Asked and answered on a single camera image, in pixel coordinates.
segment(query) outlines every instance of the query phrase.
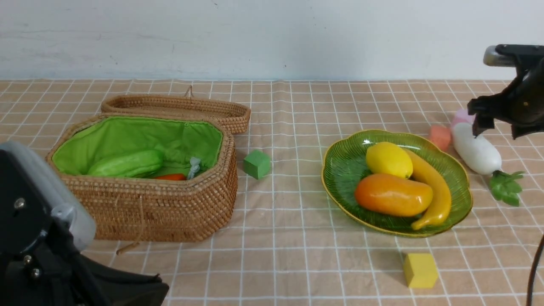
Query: radish leaves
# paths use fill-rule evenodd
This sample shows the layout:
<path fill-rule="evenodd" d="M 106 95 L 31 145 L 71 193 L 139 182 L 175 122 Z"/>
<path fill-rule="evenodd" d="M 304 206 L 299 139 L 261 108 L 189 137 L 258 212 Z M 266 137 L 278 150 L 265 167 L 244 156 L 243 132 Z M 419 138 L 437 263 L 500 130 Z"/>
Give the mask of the radish leaves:
<path fill-rule="evenodd" d="M 523 178 L 523 173 L 518 171 L 508 174 L 499 170 L 493 172 L 489 185 L 495 200 L 518 207 L 520 205 L 518 194 L 522 192 L 522 188 L 516 180 Z"/>

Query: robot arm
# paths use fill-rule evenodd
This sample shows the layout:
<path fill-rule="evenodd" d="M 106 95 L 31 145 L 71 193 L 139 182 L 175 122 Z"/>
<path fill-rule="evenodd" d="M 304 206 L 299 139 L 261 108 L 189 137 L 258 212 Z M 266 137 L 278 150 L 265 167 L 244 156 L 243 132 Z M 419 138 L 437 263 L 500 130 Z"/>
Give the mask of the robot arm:
<path fill-rule="evenodd" d="M 544 46 L 490 46 L 484 64 L 516 68 L 516 77 L 502 92 L 470 100 L 474 136 L 493 129 L 495 119 L 511 125 L 513 139 L 544 132 Z"/>
<path fill-rule="evenodd" d="M 81 254 L 95 223 L 31 149 L 0 144 L 0 305 L 160 306 L 159 276 L 118 271 Z"/>

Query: leaf-shaped plate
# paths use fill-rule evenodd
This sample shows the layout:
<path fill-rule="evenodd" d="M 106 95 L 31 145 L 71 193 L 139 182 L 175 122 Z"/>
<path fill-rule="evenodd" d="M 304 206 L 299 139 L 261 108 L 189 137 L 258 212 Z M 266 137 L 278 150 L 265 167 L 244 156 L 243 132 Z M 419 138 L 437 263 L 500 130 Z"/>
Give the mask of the leaf-shaped plate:
<path fill-rule="evenodd" d="M 367 149 L 378 142 L 391 142 L 412 150 L 431 164 L 446 180 L 452 193 L 452 211 L 439 226 L 414 231 L 410 224 L 417 218 L 401 218 L 362 208 L 355 200 L 357 184 L 371 174 L 366 165 Z M 321 179 L 327 194 L 349 217 L 374 230 L 405 237 L 429 237 L 451 229 L 472 210 L 472 193 L 463 166 L 427 139 L 408 133 L 363 130 L 329 147 L 323 160 Z"/>

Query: white radish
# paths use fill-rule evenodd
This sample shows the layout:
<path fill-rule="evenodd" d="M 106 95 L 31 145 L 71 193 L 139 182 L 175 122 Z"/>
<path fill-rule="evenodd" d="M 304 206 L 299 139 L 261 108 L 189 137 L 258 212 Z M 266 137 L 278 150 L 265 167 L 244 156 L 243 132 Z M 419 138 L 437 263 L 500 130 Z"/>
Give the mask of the white radish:
<path fill-rule="evenodd" d="M 452 128 L 453 147 L 465 164 L 481 175 L 491 175 L 500 170 L 502 158 L 499 151 L 483 135 L 474 137 L 472 125 L 460 122 Z"/>

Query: screw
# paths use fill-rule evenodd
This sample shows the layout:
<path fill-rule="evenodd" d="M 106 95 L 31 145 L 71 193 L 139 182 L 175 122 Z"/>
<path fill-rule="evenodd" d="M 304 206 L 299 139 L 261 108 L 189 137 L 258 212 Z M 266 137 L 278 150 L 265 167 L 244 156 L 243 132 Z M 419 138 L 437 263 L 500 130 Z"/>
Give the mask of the screw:
<path fill-rule="evenodd" d="M 32 276 L 32 278 L 37 279 L 41 276 L 41 271 L 37 268 L 32 269 L 32 273 L 30 275 Z"/>
<path fill-rule="evenodd" d="M 13 206 L 15 207 L 15 209 L 23 209 L 25 204 L 26 203 L 24 202 L 23 198 L 18 198 Z"/>
<path fill-rule="evenodd" d="M 32 256 L 25 255 L 24 258 L 23 258 L 23 262 L 24 262 L 25 265 L 29 265 L 32 262 Z"/>

